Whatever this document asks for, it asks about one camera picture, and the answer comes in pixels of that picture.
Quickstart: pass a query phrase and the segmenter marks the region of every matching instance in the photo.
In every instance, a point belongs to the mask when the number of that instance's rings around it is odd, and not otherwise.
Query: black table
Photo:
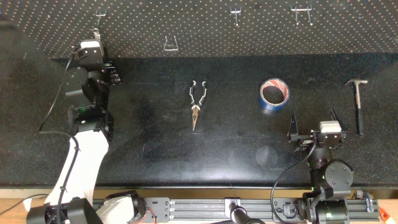
[[[287,55],[223,58],[117,58],[124,83],[112,86],[114,139],[97,187],[269,188],[305,154],[286,142],[290,112],[308,134],[333,108],[349,129],[333,152],[354,168],[354,187],[398,187],[398,55]],[[37,132],[60,83],[65,60],[2,54],[0,187],[52,188],[68,150],[63,136]],[[356,134],[354,77],[361,85],[365,137]],[[290,99],[264,114],[259,88],[280,78]],[[208,96],[192,131],[192,80],[207,81]],[[44,129],[68,130],[61,97]],[[287,173],[281,187],[309,187],[308,167]]]

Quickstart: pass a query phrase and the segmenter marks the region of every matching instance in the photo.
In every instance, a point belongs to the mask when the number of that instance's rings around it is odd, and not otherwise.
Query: hammer head
[[[353,79],[350,79],[350,80],[346,83],[346,85],[349,84],[350,82],[353,82],[354,85],[367,84],[367,83],[368,83],[367,80],[362,80],[362,79],[360,79],[360,78],[353,78]]]

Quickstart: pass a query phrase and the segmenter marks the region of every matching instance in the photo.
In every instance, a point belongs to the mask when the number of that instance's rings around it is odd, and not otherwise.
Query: roll of blue tape
[[[270,86],[277,87],[283,93],[284,100],[281,103],[270,103],[267,101],[267,99],[265,99],[263,94],[264,89]],[[277,111],[281,109],[286,104],[287,100],[289,99],[289,96],[290,96],[290,91],[286,83],[278,78],[270,78],[261,85],[260,104],[264,109],[271,111]]]

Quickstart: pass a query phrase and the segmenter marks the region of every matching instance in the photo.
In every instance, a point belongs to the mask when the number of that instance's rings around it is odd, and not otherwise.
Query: black pegboard
[[[220,57],[245,55],[398,52],[397,1],[249,0],[28,0],[0,1],[1,12],[50,58],[92,38],[96,10],[110,57]],[[239,27],[230,9],[241,7]],[[165,52],[165,37],[179,50]]]

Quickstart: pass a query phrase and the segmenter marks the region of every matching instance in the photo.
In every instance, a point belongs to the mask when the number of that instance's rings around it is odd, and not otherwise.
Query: hammer
[[[346,83],[349,84],[350,82],[353,82],[355,85],[355,90],[356,90],[356,122],[358,125],[358,134],[359,136],[364,136],[363,134],[363,119],[362,119],[362,112],[361,112],[361,98],[359,97],[359,84],[367,84],[367,80],[362,80],[360,78],[353,78],[350,81]]]

